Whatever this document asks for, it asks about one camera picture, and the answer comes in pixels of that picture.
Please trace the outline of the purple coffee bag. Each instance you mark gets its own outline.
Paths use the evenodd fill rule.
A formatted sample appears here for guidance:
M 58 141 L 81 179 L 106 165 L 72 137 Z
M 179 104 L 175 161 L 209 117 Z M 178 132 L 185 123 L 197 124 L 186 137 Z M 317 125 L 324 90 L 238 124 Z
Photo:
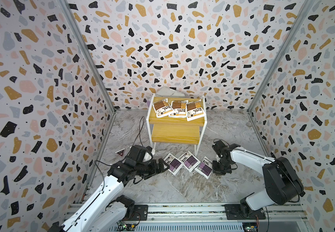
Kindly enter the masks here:
M 195 168 L 195 171 L 202 175 L 204 178 L 209 179 L 213 173 L 212 161 L 208 157 L 204 157 L 200 164 Z
M 186 168 L 190 173 L 200 164 L 200 160 L 190 151 L 182 154 L 179 157 L 179 160 L 183 163 L 183 167 Z
M 174 176 L 176 176 L 183 167 L 183 163 L 171 153 L 164 158 L 164 162 L 168 164 L 169 172 Z

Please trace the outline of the brown coffee bag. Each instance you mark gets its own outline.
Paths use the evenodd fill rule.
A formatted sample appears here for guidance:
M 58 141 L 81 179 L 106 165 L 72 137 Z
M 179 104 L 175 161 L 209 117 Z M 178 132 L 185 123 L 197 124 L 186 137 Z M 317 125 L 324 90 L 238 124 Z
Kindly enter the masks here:
M 187 121 L 192 121 L 206 116 L 201 105 L 201 100 L 187 103 Z
M 171 115 L 174 110 L 168 103 L 168 98 L 153 103 L 153 108 L 158 119 Z
M 187 118 L 187 103 L 188 100 L 184 101 L 172 101 L 171 107 L 173 112 L 169 115 L 170 118 Z

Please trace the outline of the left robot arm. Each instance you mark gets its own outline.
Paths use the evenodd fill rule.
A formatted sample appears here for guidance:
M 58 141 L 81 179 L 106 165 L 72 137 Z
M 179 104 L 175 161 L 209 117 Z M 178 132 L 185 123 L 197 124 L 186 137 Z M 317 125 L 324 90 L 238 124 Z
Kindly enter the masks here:
M 151 147 L 131 146 L 128 154 L 111 165 L 98 189 L 88 201 L 62 225 L 52 225 L 51 232 L 104 232 L 116 222 L 133 216 L 135 202 L 120 195 L 136 177 L 149 179 L 169 169 L 162 158 L 154 159 Z

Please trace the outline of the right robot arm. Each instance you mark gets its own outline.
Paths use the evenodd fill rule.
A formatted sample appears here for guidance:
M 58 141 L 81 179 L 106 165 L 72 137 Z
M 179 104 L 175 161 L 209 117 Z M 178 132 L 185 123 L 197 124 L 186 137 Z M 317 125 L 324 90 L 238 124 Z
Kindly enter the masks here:
M 264 178 L 265 188 L 240 201 L 240 211 L 248 215 L 271 205 L 284 205 L 293 198 L 300 198 L 304 186 L 289 160 L 285 157 L 272 158 L 246 150 L 238 144 L 227 144 L 217 139 L 212 145 L 217 159 L 212 162 L 213 173 L 225 176 L 242 164 Z

